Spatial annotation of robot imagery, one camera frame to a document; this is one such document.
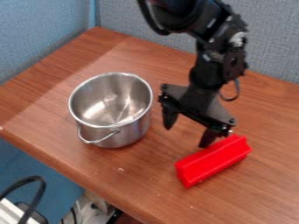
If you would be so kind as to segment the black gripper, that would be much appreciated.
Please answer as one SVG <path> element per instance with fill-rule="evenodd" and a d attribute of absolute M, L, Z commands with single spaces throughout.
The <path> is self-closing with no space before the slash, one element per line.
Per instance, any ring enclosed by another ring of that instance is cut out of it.
<path fill-rule="evenodd" d="M 219 136 L 226 137 L 236 125 L 236 119 L 220 104 L 218 90 L 206 90 L 164 83 L 158 101 L 163 107 L 163 126 L 170 130 L 178 116 L 184 115 L 207 129 L 199 147 L 207 148 Z"/>

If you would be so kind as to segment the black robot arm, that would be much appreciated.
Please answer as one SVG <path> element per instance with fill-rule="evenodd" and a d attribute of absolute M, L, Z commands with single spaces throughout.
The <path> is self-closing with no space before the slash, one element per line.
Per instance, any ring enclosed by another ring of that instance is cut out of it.
<path fill-rule="evenodd" d="M 152 30 L 168 36 L 186 33 L 195 38 L 198 58 L 190 71 L 190 84 L 160 86 L 163 126 L 170 129 L 178 116 L 187 116 L 206 127 L 199 146 L 208 147 L 227 137 L 236 119 L 220 101 L 234 101 L 220 89 L 239 83 L 248 68 L 247 24 L 222 0 L 136 0 Z"/>

